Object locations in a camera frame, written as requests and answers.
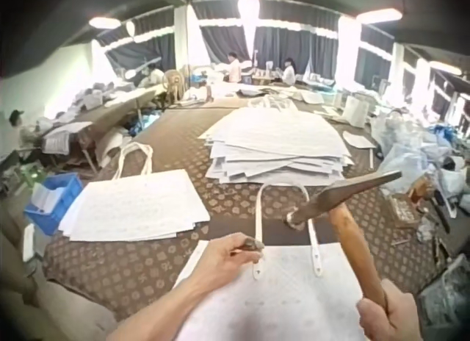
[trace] white leather strap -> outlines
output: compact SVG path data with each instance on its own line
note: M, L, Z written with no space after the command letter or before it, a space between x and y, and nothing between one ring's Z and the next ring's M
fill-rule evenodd
M120 178L120 175L123 172L124 159L126 158L127 154L136 150L142 150L142 152L145 155L147 155L147 159L145 160L144 166L142 167L142 172L140 172L140 174L142 175L142 174L152 173L152 155L153 155L152 147L150 145L144 145L141 143L132 142L132 143L127 144L120 150L119 160L117 161L118 167L112 179Z
M261 194L263 193L263 189L270 185L276 185L274 183L265 183L259 188L258 195L256 196L256 208L255 208L255 238L260 242L263 241L263 211L261 207ZM290 184L290 186L298 187L302 190L303 195L307 201L310 201L310 197L308 195L307 189L301 184ZM314 272L315 275L321 276L323 273L322 268L322 259L320 256L320 249L317 240L317 233L315 232L314 221L312 219L308 220L308 236L310 237L310 244L311 244L311 258L314 264ZM265 256L263 256L258 264L253 264L253 278L255 280L259 280L264 272L264 260Z

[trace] hand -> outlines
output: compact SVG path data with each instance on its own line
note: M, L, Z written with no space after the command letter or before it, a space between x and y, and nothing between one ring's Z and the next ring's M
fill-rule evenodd
M211 240L188 280L207 293L232 282L244 264L261 258L258 251L235 251L247 238L235 233Z
M388 304L385 311L363 298L358 302L360 324L371 341L417 341L419 333L418 310L413 296L403 293L389 280L382 281Z

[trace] ceiling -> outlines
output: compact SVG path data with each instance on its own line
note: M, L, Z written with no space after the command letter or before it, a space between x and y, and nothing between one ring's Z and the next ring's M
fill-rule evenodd
M1 0L1 73L12 76L40 64L60 46L92 40L94 16L126 20L181 0ZM428 58L470 71L470 0L294 0L348 15L396 7L403 19L377 27Z

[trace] box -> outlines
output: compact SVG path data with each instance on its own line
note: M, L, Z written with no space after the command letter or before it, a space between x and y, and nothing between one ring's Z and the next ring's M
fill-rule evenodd
M51 236L56 231L68 208L82 192L83 184L76 173L64 173L46 178L43 186L50 190L64 187L65 190L50 214L41 212L31 202L26 205L24 213L43 230L44 234Z

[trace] hammer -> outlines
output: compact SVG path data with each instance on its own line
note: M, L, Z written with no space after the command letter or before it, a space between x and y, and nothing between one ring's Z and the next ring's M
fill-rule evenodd
M300 205L285 217L287 225L298 229L299 225L310 218L325 212L330 213L338 241L361 286L365 298L370 299L385 311L386 295L380 284L379 274L374 265L367 242L346 205L351 196L379 185L394 181L402 176L400 171L371 173L352 179L338 181L323 189L308 202Z

